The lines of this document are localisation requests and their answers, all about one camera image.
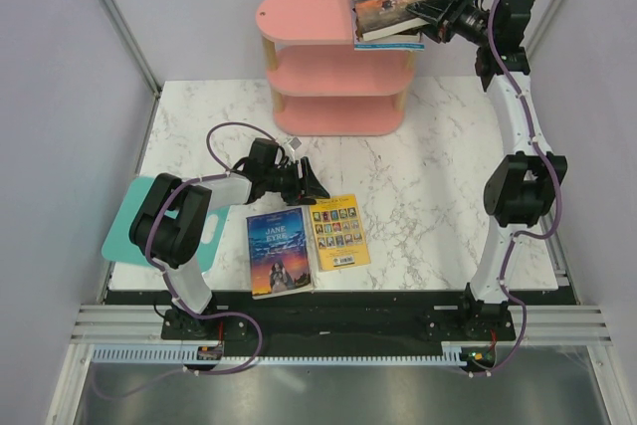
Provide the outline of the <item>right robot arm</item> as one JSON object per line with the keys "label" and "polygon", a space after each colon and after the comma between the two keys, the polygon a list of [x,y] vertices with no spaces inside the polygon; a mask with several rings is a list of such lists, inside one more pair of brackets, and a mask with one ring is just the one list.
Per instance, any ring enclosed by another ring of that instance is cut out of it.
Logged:
{"label": "right robot arm", "polygon": [[460,36],[478,48],[475,70],[499,122],[505,156],[487,181],[483,204],[490,218],[477,272],[451,310],[426,315],[434,339],[515,337],[509,312],[509,279],[518,244],[550,211],[561,210],[567,160],[546,141],[531,99],[531,69],[523,46],[534,0],[421,0],[407,11],[424,21],[437,43]]}

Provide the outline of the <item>brown Edward Tulane book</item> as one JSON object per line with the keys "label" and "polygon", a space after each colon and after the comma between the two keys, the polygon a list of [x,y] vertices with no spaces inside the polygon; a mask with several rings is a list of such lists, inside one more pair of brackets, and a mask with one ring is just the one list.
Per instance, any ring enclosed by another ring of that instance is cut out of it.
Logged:
{"label": "brown Edward Tulane book", "polygon": [[353,39],[356,45],[420,44],[422,19],[393,8],[358,13],[351,10]]}

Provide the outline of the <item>Jane Eyre book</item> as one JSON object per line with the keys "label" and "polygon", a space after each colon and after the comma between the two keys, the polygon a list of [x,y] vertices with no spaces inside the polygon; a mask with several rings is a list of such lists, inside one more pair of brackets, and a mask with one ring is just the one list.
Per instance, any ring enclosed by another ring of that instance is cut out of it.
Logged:
{"label": "Jane Eyre book", "polygon": [[301,207],[247,218],[252,297],[255,300],[314,288]]}

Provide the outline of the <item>dog picture book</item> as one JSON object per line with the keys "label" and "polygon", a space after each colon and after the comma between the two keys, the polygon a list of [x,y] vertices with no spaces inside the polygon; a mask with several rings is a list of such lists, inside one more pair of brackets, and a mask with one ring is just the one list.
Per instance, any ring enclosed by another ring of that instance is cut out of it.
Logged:
{"label": "dog picture book", "polygon": [[423,51],[424,40],[420,33],[397,34],[372,41],[364,41],[354,10],[351,10],[353,48],[356,51]]}

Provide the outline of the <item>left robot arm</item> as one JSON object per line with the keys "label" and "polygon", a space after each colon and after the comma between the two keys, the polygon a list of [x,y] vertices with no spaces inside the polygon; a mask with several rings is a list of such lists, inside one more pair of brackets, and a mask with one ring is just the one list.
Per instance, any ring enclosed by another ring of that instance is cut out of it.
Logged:
{"label": "left robot arm", "polygon": [[313,205],[330,197],[307,157],[290,160],[276,141],[257,138],[249,154],[228,172],[183,180],[169,173],[155,177],[128,229],[128,240],[157,269],[184,327],[207,338],[218,327],[213,293],[196,262],[210,211],[252,204],[278,193],[286,205]]}

